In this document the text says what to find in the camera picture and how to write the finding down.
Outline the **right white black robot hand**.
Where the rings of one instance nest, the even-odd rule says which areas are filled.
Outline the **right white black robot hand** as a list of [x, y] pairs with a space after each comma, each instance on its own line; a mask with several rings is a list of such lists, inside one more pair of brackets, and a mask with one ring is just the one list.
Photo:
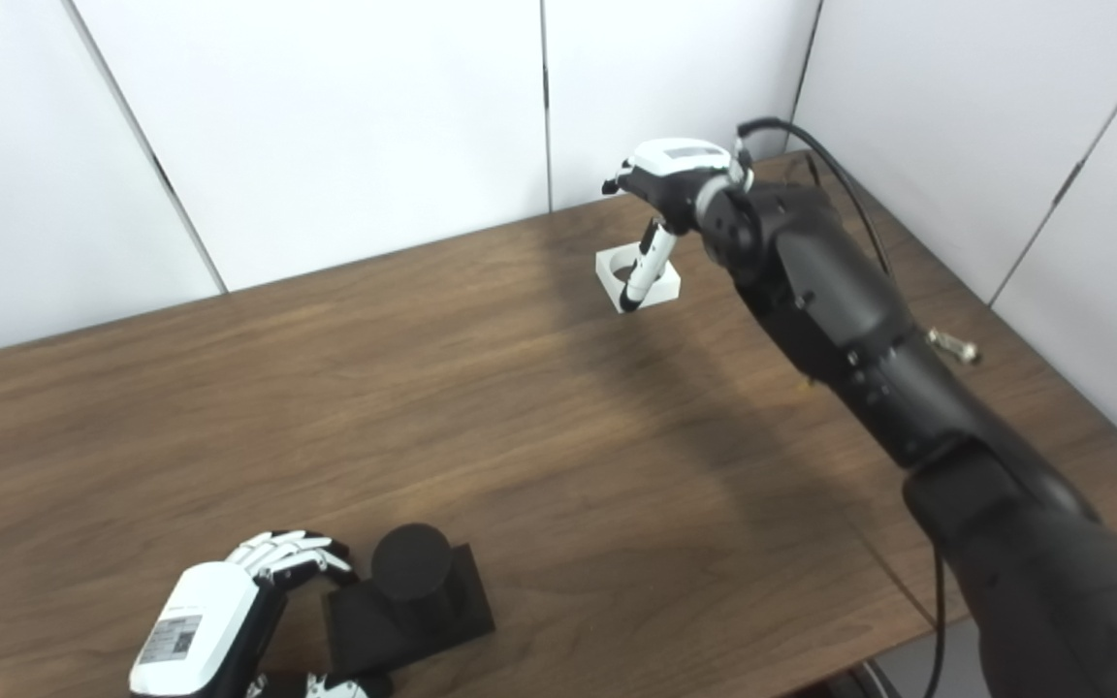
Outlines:
[[701, 138], [651, 138], [634, 146], [601, 185], [603, 197], [626, 193], [653, 209], [618, 296], [618, 309], [646, 303], [682, 235], [714, 243], [742, 243], [758, 233], [750, 212], [752, 175], [731, 151]]

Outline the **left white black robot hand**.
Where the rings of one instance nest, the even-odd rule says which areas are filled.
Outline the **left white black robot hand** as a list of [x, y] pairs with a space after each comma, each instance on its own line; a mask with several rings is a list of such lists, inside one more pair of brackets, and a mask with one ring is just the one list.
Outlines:
[[315, 530], [262, 530], [183, 571], [130, 667], [132, 697], [391, 697], [386, 673], [265, 672], [292, 590], [359, 582], [350, 549]]

